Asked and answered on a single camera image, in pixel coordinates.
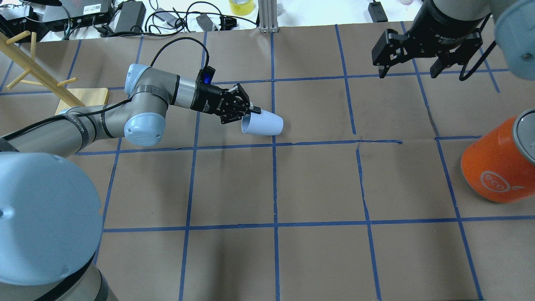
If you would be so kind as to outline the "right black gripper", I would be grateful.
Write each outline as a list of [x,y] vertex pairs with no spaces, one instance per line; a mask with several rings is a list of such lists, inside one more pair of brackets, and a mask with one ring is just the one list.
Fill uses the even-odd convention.
[[431,78],[452,65],[466,65],[470,53],[482,41],[478,25],[483,18],[458,20],[437,8],[421,8],[408,34],[386,29],[372,48],[372,63],[381,79],[392,66],[412,58],[438,57],[430,67]]

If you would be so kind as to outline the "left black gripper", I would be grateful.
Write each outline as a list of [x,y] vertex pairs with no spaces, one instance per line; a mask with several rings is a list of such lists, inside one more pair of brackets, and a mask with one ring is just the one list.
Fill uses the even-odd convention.
[[214,75],[215,69],[211,66],[199,71],[191,110],[216,115],[222,124],[242,120],[249,114],[262,114],[260,107],[252,106],[241,84],[235,84],[232,88],[220,88],[211,84]]

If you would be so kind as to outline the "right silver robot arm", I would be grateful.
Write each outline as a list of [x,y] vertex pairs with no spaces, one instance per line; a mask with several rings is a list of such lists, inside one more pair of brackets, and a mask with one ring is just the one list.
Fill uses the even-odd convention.
[[[380,78],[397,64],[435,58],[430,75],[460,65],[460,80],[469,78],[498,46],[514,76],[534,80],[533,0],[425,0],[411,28],[401,34],[386,29],[372,48],[372,63]],[[474,67],[466,66],[483,44],[482,31],[494,19],[494,40]]]

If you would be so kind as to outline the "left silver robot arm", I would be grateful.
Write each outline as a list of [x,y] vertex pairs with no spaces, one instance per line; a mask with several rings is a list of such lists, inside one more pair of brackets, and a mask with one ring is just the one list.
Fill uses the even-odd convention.
[[2,301],[117,300],[93,262],[104,225],[99,193],[69,156],[107,138],[156,145],[172,105],[222,124],[260,114],[240,84],[220,88],[213,76],[210,67],[192,80],[132,64],[126,100],[67,109],[1,138]]

